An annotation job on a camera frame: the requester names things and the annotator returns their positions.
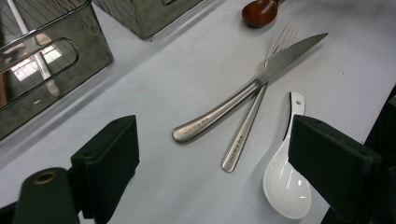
knife handle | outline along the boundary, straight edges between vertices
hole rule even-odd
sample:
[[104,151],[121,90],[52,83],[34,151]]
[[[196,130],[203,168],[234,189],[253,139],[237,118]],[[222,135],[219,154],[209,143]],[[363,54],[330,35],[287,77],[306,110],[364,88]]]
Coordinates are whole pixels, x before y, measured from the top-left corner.
[[261,86],[254,79],[248,83],[241,91],[234,94],[231,98],[224,101],[201,117],[176,127],[172,136],[178,143],[187,143],[203,131],[211,127],[216,121],[224,117],[228,112],[234,109],[242,101],[249,97],[255,90]]
[[233,141],[231,142],[224,159],[221,163],[221,168],[226,172],[232,172],[235,169],[236,164],[239,161],[239,157],[242,154],[245,143],[248,140],[248,134],[250,132],[253,121],[256,118],[257,111],[260,107],[260,102],[264,96],[265,89],[267,85],[265,84],[257,92],[253,103],[251,104],[244,120],[239,126],[238,132],[235,134]]

knife blade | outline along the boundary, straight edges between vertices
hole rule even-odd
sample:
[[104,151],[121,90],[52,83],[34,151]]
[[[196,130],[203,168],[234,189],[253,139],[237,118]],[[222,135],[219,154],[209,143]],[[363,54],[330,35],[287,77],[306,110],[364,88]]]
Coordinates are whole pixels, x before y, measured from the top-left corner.
[[310,36],[268,58],[264,70],[241,91],[197,119],[176,127],[172,131],[175,141],[183,144],[197,137],[326,36],[327,33]]

